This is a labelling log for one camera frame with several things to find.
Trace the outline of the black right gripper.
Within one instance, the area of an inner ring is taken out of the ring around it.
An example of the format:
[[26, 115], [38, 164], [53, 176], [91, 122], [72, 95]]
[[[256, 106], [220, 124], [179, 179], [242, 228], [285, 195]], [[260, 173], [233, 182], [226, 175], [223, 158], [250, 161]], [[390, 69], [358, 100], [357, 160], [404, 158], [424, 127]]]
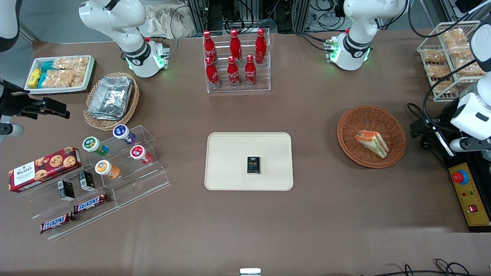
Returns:
[[62, 102], [45, 97], [45, 112], [35, 105], [38, 100], [30, 98], [27, 91], [6, 80], [1, 81], [0, 114], [6, 117], [37, 118], [38, 115], [54, 115], [64, 119], [70, 119], [70, 112]]

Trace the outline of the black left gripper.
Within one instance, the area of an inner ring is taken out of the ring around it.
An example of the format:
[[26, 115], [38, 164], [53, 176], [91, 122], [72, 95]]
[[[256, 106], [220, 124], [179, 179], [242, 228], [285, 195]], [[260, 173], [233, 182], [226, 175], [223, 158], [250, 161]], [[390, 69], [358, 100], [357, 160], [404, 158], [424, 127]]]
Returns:
[[410, 124], [411, 138], [424, 137], [428, 146], [436, 143], [440, 148], [450, 148], [453, 140], [461, 138], [461, 131], [451, 124], [458, 103], [459, 101], [451, 101], [446, 105], [441, 104], [440, 114], [432, 116], [428, 111], [428, 101], [424, 101], [424, 118]]

